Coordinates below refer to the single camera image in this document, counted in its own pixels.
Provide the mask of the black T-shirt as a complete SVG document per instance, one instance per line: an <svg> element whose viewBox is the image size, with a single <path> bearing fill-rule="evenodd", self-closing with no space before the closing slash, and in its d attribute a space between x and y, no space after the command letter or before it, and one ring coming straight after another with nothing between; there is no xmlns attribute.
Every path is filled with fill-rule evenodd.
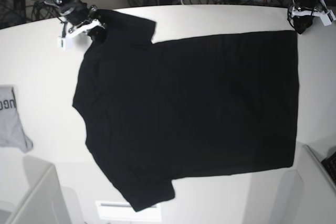
<svg viewBox="0 0 336 224"><path fill-rule="evenodd" d="M173 199L175 179L293 165L295 31L153 43L154 21L98 15L106 37L85 52L73 107L94 161L135 211Z"/></svg>

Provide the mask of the black keyboard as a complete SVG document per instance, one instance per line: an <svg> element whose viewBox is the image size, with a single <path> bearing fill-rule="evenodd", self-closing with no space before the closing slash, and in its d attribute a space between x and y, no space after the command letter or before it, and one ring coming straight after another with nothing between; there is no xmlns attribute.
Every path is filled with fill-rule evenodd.
<svg viewBox="0 0 336 224"><path fill-rule="evenodd" d="M325 158L321 164L331 177L331 179L336 182L336 153L332 154L330 157Z"/></svg>

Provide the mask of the grey folded garment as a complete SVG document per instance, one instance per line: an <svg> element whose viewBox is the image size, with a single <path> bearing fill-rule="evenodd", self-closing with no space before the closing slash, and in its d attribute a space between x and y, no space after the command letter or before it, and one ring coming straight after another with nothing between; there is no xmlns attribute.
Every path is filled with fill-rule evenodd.
<svg viewBox="0 0 336 224"><path fill-rule="evenodd" d="M11 86L1 86L1 147L18 148L23 153L34 147L24 132Z"/></svg>

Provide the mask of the white bin left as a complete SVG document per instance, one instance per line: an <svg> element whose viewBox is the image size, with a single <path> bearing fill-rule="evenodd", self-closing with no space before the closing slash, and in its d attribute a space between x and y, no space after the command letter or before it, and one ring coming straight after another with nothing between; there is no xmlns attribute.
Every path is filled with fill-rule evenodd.
<svg viewBox="0 0 336 224"><path fill-rule="evenodd" d="M29 188L17 206L1 201L5 223L71 223L56 167L53 163L27 155L23 167Z"/></svg>

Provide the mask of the white bin right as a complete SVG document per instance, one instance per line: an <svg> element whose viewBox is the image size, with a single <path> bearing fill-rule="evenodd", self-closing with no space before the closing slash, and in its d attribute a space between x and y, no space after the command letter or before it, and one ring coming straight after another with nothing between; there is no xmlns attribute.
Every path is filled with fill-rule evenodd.
<svg viewBox="0 0 336 224"><path fill-rule="evenodd" d="M335 223L335 185L309 146L286 175L275 208L279 223Z"/></svg>

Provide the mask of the white bin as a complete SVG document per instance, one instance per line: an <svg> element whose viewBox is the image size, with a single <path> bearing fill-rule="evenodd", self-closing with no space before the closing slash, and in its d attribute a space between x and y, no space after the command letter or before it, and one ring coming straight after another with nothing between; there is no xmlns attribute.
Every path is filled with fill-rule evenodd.
<svg viewBox="0 0 336 224"><path fill-rule="evenodd" d="M71 223L56 167L53 163L27 155L23 167L29 188L17 206L1 201L5 223Z"/></svg>
<svg viewBox="0 0 336 224"><path fill-rule="evenodd" d="M335 223L335 185L309 146L286 175L275 208L279 223Z"/></svg>

